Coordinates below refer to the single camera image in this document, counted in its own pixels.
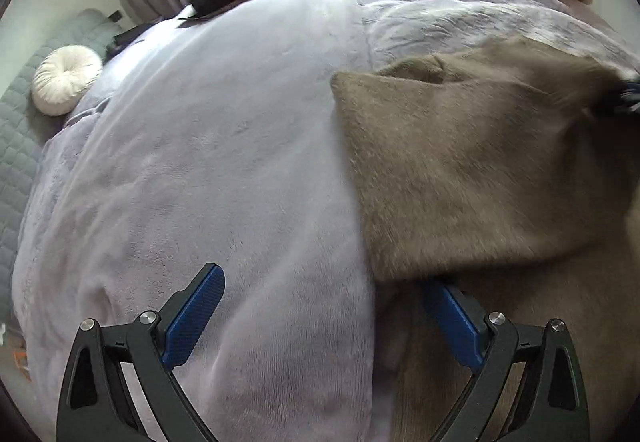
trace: bed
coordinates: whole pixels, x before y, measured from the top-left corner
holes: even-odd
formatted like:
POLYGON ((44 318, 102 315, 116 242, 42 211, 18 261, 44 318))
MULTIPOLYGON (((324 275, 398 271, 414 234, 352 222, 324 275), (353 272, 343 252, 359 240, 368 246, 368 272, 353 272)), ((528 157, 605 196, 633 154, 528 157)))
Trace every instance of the bed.
POLYGON ((216 262, 225 297, 176 372, 214 435, 388 440, 394 365, 329 80, 515 34, 640 70, 571 0, 252 0, 142 35, 47 143, 22 220, 12 295, 44 415, 83 319, 128 323, 216 262))

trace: lavender fleece blanket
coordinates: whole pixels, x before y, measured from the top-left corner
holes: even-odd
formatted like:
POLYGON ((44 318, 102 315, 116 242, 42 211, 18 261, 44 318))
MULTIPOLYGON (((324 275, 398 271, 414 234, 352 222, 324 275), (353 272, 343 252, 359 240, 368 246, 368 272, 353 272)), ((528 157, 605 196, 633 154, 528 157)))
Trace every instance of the lavender fleece blanket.
POLYGON ((380 340, 396 332, 378 318, 374 372, 374 288, 330 78, 513 34, 638 67, 577 10, 252 0, 204 24, 153 28, 49 143, 22 224, 13 298, 44 414, 54 422, 82 319, 130 322, 216 262, 225 295, 175 372, 212 433, 386 440, 397 357, 380 356, 380 340))

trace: white round pillow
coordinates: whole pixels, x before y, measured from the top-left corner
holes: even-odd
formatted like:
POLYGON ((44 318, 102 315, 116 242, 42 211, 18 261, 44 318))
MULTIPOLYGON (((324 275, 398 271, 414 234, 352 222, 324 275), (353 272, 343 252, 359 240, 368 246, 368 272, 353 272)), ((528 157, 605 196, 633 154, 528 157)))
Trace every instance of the white round pillow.
POLYGON ((67 45, 49 54, 36 69, 31 97, 45 115, 68 114, 102 72, 102 60, 84 45, 67 45))

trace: blue object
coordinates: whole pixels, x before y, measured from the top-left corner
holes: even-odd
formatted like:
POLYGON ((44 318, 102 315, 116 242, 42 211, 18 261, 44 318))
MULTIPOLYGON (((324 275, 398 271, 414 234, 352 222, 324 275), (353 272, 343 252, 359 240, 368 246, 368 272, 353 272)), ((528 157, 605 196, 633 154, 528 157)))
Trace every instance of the blue object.
POLYGON ((173 370, 187 362, 225 292, 225 273, 212 264, 196 290, 166 330, 162 364, 173 370))
POLYGON ((424 284, 424 307, 437 321, 456 360, 476 373, 484 363, 480 332, 466 316, 450 289, 439 279, 424 284))

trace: brown fleece blanket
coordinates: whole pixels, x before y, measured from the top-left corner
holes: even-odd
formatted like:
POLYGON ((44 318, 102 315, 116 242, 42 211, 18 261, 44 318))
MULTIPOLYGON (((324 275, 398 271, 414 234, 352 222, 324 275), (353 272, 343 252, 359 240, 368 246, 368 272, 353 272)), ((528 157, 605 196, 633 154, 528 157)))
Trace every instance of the brown fleece blanket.
MULTIPOLYGON (((588 110, 619 83, 591 58, 525 38, 332 80, 376 280, 457 275, 514 322, 566 320, 594 442, 640 392, 640 271, 625 229, 640 125, 588 110)), ((418 442, 468 374, 415 291, 403 292, 415 310, 394 440, 418 442)), ((488 434, 516 388, 510 380, 488 434)))

